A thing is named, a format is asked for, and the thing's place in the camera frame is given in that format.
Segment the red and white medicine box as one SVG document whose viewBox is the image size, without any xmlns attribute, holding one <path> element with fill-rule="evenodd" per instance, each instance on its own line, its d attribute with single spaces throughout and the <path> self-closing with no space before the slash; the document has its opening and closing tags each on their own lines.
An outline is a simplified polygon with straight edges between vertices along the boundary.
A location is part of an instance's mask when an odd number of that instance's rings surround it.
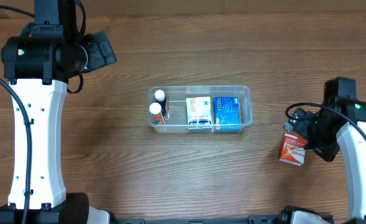
<svg viewBox="0 0 366 224">
<path fill-rule="evenodd" d="M 305 159 L 307 140 L 295 133 L 285 132 L 280 146 L 278 160 L 295 166 L 302 166 Z"/>
</svg>

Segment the dark bottle with white cap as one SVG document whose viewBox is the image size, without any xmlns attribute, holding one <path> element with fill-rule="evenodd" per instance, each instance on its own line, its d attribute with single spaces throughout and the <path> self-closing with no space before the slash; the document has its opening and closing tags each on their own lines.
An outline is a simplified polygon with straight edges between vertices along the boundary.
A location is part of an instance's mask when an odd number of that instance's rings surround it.
<svg viewBox="0 0 366 224">
<path fill-rule="evenodd" d="M 163 90 L 157 90 L 154 93 L 155 101 L 159 103 L 162 107 L 162 115 L 166 116 L 168 114 L 168 99 Z"/>
</svg>

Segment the orange tube with white cap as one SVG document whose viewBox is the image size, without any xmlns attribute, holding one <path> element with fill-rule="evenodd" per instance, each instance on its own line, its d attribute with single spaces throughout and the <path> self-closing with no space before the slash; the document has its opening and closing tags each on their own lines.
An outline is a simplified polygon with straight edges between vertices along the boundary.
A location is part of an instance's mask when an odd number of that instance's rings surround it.
<svg viewBox="0 0 366 224">
<path fill-rule="evenodd" d="M 154 102 L 149 105 L 149 112 L 153 116 L 153 123 L 164 125 L 165 120 L 162 114 L 162 106 L 160 103 Z"/>
</svg>

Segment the blue medicine box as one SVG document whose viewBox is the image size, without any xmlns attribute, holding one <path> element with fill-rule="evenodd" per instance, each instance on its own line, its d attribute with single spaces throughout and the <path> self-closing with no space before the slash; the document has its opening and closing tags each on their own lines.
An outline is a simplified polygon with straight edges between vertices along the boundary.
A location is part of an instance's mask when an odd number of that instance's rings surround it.
<svg viewBox="0 0 366 224">
<path fill-rule="evenodd" d="M 214 97 L 215 130 L 238 132 L 240 126 L 240 106 L 238 97 Z"/>
</svg>

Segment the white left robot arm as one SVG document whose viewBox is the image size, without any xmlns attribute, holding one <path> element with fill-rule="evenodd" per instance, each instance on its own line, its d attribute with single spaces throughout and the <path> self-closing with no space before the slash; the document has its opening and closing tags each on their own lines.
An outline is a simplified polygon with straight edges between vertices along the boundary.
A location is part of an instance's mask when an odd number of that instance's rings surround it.
<svg viewBox="0 0 366 224">
<path fill-rule="evenodd" d="M 14 108 L 14 176 L 0 223 L 104 223 L 113 213 L 69 193 L 62 176 L 61 124 L 73 77 L 116 62 L 104 32 L 89 34 L 77 22 L 81 1 L 38 0 L 33 23 L 1 50 L 0 84 Z"/>
</svg>

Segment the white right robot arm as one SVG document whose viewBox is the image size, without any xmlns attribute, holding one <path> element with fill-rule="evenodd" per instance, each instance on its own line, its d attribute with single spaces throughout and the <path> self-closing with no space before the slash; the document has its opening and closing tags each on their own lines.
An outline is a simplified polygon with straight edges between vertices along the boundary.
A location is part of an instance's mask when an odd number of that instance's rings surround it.
<svg viewBox="0 0 366 224">
<path fill-rule="evenodd" d="M 366 102 L 357 99 L 356 82 L 335 78 L 324 84 L 318 111 L 305 111 L 295 103 L 285 111 L 284 129 L 303 137 L 304 149 L 314 151 L 326 162 L 342 153 L 347 178 L 348 223 L 366 223 Z"/>
</svg>

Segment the clear plastic container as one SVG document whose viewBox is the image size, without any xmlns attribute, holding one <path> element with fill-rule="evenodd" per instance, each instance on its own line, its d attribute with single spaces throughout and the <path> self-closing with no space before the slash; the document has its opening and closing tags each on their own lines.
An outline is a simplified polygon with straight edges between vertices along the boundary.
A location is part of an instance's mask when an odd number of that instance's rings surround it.
<svg viewBox="0 0 366 224">
<path fill-rule="evenodd" d="M 168 99 L 168 114 L 164 116 L 165 124 L 154 124 L 153 116 L 147 110 L 148 125 L 158 133 L 210 133 L 222 131 L 215 130 L 214 97 L 238 97 L 240 106 L 241 130 L 252 124 L 252 99 L 250 90 L 242 85 L 222 86 L 160 86 L 153 87 L 148 94 L 148 107 L 156 102 L 154 93 L 163 90 Z M 186 99 L 209 96 L 211 99 L 211 114 L 213 117 L 210 125 L 188 125 Z"/>
</svg>

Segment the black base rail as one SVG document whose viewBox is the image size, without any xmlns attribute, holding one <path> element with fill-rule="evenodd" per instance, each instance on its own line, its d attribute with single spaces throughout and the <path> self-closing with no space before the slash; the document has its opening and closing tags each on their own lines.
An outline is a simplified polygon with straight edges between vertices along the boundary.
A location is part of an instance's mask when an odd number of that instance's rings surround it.
<svg viewBox="0 0 366 224">
<path fill-rule="evenodd" d="M 143 218 L 118 219 L 110 213 L 110 224 L 288 224 L 291 207 L 285 207 L 278 215 L 249 215 L 247 218 L 197 218 L 144 220 Z"/>
</svg>

